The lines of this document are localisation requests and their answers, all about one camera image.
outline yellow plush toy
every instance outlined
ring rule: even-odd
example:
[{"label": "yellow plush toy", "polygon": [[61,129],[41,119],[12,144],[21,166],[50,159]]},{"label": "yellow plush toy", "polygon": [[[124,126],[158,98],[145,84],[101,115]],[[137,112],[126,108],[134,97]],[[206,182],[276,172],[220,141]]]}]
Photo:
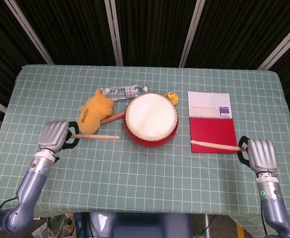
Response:
[{"label": "yellow plush toy", "polygon": [[80,131],[83,134],[94,134],[100,127],[100,121],[113,114],[113,104],[113,100],[102,95],[98,88],[95,95],[80,107],[77,120]]},{"label": "yellow plush toy", "polygon": [[174,106],[178,103],[178,96],[175,92],[167,92],[164,96],[168,98]]}]

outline drumstick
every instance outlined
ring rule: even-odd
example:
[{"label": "drumstick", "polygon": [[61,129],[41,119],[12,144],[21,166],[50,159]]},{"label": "drumstick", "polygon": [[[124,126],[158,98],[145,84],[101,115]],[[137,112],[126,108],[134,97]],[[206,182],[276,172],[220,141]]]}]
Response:
[{"label": "drumstick", "polygon": [[114,114],[108,116],[107,118],[101,120],[100,123],[102,125],[102,124],[108,123],[110,121],[113,121],[113,120],[117,120],[119,118],[122,118],[124,116],[124,113],[125,113],[125,111],[122,111],[122,112],[119,112],[119,113],[114,113]]},{"label": "drumstick", "polygon": [[98,140],[118,140],[118,135],[84,135],[84,134],[72,134],[71,138],[77,139],[98,139]]},{"label": "drumstick", "polygon": [[203,142],[203,141],[191,141],[192,144],[210,147],[210,148],[216,148],[216,149],[222,149],[222,150],[236,150],[236,151],[245,151],[244,147],[239,146],[232,146],[232,145],[221,145],[221,144],[214,144],[209,142]]}]

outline bottle label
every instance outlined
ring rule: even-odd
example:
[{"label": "bottle label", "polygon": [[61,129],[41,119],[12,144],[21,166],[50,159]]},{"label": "bottle label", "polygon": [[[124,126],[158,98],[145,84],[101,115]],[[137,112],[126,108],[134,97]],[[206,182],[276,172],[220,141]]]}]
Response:
[{"label": "bottle label", "polygon": [[127,98],[134,98],[135,97],[135,88],[134,86],[126,86],[125,88],[125,93]]}]

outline green grid tablecloth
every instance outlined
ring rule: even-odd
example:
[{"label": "green grid tablecloth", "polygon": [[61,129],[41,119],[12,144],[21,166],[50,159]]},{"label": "green grid tablecloth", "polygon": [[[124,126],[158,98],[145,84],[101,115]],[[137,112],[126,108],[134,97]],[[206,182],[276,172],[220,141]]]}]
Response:
[{"label": "green grid tablecloth", "polygon": [[[229,93],[237,139],[247,135],[274,142],[290,214],[289,110],[278,76],[254,70],[25,66],[0,132],[0,204],[15,196],[46,123],[76,120],[80,105],[98,87],[134,84],[161,94],[177,93],[175,138],[159,148],[143,148],[124,133],[122,119],[102,125],[100,134],[121,139],[81,140],[74,149],[62,151],[36,205],[37,215],[66,211],[229,214],[247,230],[249,218],[250,232],[263,236],[255,174],[235,154],[191,153],[187,91]],[[114,111],[124,110],[128,102],[115,102]]]}]

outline red notebook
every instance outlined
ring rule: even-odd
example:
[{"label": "red notebook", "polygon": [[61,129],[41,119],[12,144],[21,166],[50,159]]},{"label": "red notebook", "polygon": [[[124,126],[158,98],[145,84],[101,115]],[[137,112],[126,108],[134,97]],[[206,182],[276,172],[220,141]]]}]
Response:
[{"label": "red notebook", "polygon": [[[228,93],[188,92],[191,140],[223,145],[236,144]],[[191,144],[193,153],[236,153]]]}]

